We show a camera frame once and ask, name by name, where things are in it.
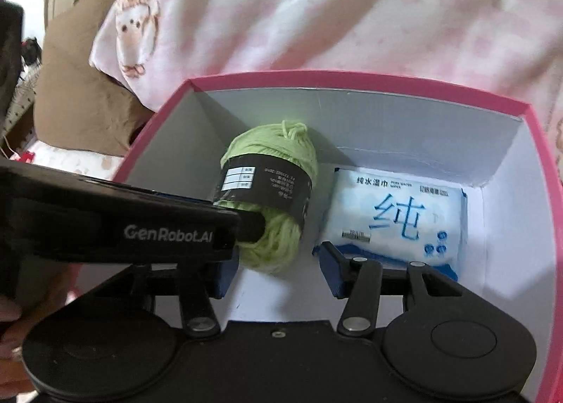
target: green yarn ball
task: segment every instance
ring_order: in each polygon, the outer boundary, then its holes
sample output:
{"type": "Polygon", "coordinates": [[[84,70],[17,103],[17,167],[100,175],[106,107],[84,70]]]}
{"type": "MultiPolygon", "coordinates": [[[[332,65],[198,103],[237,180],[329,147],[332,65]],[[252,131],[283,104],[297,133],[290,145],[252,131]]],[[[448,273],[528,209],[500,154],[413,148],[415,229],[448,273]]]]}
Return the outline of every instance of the green yarn ball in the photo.
{"type": "MultiPolygon", "coordinates": [[[[315,185],[317,160],[307,126],[302,123],[271,124],[250,129],[238,135],[221,159],[221,167],[232,157],[243,154],[267,154],[288,160],[311,178],[315,185]]],[[[256,243],[238,243],[240,261],[247,268],[276,273],[287,267],[297,255],[301,228],[294,218],[278,209],[238,201],[218,201],[231,209],[256,211],[266,219],[263,236],[256,243]]]]}

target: black paper band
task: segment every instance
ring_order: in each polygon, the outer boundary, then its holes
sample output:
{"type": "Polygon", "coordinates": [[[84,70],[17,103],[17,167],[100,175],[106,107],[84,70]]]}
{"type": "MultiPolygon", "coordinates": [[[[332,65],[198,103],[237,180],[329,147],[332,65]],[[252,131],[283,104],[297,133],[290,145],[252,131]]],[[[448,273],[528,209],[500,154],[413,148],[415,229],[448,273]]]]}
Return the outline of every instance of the black paper band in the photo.
{"type": "Polygon", "coordinates": [[[273,207],[293,217],[303,230],[311,188],[309,175],[294,163],[273,155],[244,154],[224,164],[214,201],[273,207]]]}

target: wet wipes package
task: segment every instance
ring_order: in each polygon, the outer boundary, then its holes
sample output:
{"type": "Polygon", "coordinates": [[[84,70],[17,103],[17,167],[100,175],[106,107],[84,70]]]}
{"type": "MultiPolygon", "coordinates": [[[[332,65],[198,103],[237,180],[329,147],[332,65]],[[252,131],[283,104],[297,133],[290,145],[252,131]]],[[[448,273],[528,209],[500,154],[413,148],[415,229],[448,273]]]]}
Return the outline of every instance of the wet wipes package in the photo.
{"type": "Polygon", "coordinates": [[[337,168],[318,244],[387,267],[424,262],[457,280],[466,199],[460,188],[337,168]]]}

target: brown pillow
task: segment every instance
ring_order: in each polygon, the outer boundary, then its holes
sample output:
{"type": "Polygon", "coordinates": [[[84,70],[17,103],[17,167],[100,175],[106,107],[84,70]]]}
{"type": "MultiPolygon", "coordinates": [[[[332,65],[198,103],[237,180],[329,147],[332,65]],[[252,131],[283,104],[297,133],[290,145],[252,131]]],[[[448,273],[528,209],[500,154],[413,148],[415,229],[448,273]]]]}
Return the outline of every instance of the brown pillow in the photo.
{"type": "Polygon", "coordinates": [[[55,17],[36,86],[37,137],[52,146],[124,155],[152,115],[125,87],[91,67],[94,37],[115,0],[80,0],[55,17]]]}

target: pink blanket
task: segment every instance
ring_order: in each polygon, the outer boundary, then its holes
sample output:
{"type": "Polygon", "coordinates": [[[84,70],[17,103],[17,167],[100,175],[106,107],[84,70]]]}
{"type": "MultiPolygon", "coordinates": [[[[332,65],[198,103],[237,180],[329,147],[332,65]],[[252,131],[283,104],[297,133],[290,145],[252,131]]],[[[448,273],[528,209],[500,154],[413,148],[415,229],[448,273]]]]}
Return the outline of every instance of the pink blanket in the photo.
{"type": "Polygon", "coordinates": [[[534,103],[563,173],[563,0],[116,0],[91,64],[158,110],[190,77],[340,69],[534,103]]]}

